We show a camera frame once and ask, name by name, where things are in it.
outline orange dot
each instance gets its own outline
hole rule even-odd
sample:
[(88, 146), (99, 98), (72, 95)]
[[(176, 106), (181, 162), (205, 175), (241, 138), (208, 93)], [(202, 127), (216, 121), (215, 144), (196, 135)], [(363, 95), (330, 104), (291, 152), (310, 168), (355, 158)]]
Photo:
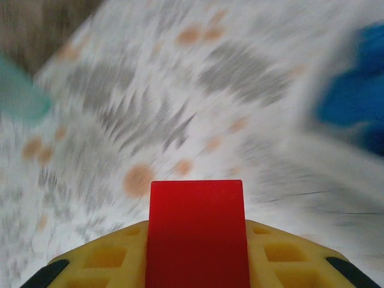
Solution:
[(38, 155), (38, 162), (41, 166), (46, 166), (49, 164), (53, 156), (53, 148), (52, 147), (46, 147), (41, 150), (41, 152)]
[(290, 78), (296, 78), (305, 73), (307, 70), (307, 66), (305, 64), (299, 64), (294, 69), (292, 69), (289, 73)]
[(41, 150), (42, 147), (42, 139), (40, 136), (36, 136), (32, 138), (27, 144), (24, 146), (22, 155), (24, 160), (30, 160), (35, 157)]
[(67, 128), (65, 128), (64, 126), (59, 127), (55, 133), (55, 140), (60, 141), (60, 140), (64, 139), (66, 134), (67, 134)]
[(193, 162), (188, 159), (183, 159), (176, 164), (175, 171), (177, 174), (181, 176), (185, 176), (191, 172), (192, 168), (193, 168)]
[(152, 53), (151, 55), (152, 56), (156, 56), (157, 54), (159, 54), (159, 52), (161, 51), (161, 48), (162, 48), (163, 44), (162, 43), (157, 43), (154, 48), (152, 49)]
[(57, 52), (57, 57), (59, 61), (65, 59), (76, 60), (80, 56), (85, 46), (88, 44), (89, 40), (90, 36), (86, 35), (83, 37), (82, 41), (76, 46), (72, 45), (71, 43), (64, 45)]
[(124, 191), (128, 196), (142, 197), (149, 193), (154, 178), (155, 173), (149, 165), (135, 165), (124, 177)]
[(205, 11), (208, 11), (209, 9), (211, 9), (213, 7), (213, 3), (209, 3), (206, 7), (205, 7)]
[(48, 222), (47, 215), (42, 215), (40, 217), (38, 224), (37, 224), (37, 231), (42, 232), (45, 229), (45, 227), (47, 226), (47, 222)]
[(98, 43), (95, 45), (94, 52), (99, 52), (99, 51), (100, 51), (100, 48), (101, 48), (101, 43), (98, 42)]
[(216, 15), (209, 21), (210, 25), (218, 25), (227, 14), (227, 9), (220, 9)]
[(189, 46), (196, 43), (201, 35), (201, 30), (198, 26), (189, 26), (185, 28), (176, 38), (176, 43), (181, 46)]
[(1, 172), (0, 172), (0, 184), (4, 184), (4, 183), (5, 183), (4, 172), (1, 171)]
[(220, 145), (221, 145), (222, 142), (223, 142), (223, 137), (221, 137), (221, 136), (213, 137), (213, 138), (211, 138), (211, 139), (208, 141), (208, 143), (207, 143), (205, 149), (206, 149), (208, 152), (213, 152), (213, 151), (215, 151), (217, 148), (220, 147)]
[(237, 131), (240, 131), (241, 129), (243, 129), (245, 126), (247, 126), (248, 124), (248, 117), (242, 117), (238, 120), (236, 120), (232, 126), (229, 128), (229, 130), (232, 132), (232, 133), (235, 133)]
[(217, 41), (224, 35), (224, 28), (214, 27), (207, 30), (203, 36), (204, 41)]
[(229, 169), (228, 173), (230, 176), (235, 176), (237, 174), (239, 174), (241, 172), (241, 168), (240, 167), (232, 167)]

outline red plastic piece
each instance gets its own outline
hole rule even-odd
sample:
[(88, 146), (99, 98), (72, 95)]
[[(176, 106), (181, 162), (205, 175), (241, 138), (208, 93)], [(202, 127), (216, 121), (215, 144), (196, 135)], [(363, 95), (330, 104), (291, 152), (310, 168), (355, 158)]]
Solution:
[(153, 182), (146, 288), (249, 288), (242, 182)]

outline brown floor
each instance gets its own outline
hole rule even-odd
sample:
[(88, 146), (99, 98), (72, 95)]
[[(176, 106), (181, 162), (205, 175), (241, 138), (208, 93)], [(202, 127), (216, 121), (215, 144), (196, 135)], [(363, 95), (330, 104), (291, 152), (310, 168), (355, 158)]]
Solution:
[(0, 50), (30, 75), (103, 0), (0, 0)]

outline teal object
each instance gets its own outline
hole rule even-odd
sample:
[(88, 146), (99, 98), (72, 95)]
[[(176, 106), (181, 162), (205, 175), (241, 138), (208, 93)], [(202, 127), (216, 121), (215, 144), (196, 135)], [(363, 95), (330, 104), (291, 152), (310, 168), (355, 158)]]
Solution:
[(26, 122), (43, 119), (52, 106), (50, 98), (31, 78), (0, 55), (0, 112)]

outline yellow grid structure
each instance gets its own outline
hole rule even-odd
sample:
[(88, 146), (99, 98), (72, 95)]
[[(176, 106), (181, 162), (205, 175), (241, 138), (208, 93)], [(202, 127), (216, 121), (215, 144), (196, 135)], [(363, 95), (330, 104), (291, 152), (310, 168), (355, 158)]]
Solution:
[[(246, 220), (252, 288), (354, 288), (326, 257), (340, 253)], [(148, 221), (98, 238), (51, 261), (70, 264), (49, 288), (144, 288)]]

